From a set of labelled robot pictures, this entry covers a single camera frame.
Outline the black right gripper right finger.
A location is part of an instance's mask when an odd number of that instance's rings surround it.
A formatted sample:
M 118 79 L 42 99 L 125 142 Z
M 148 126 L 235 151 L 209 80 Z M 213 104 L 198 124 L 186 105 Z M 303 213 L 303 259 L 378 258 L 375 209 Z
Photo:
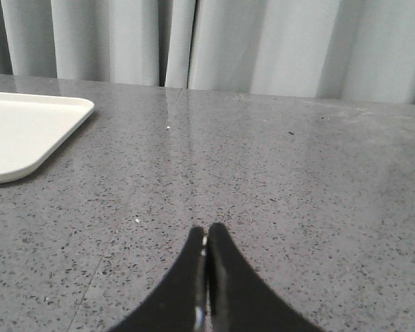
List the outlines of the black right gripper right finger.
M 252 269 L 222 223 L 207 236 L 214 331 L 320 331 L 277 296 Z

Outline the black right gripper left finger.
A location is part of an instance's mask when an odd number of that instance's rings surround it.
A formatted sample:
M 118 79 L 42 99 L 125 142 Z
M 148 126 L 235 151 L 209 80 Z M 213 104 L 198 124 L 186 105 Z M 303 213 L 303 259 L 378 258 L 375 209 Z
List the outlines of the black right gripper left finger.
M 204 331 L 207 239 L 191 228 L 174 265 L 143 303 L 112 331 Z

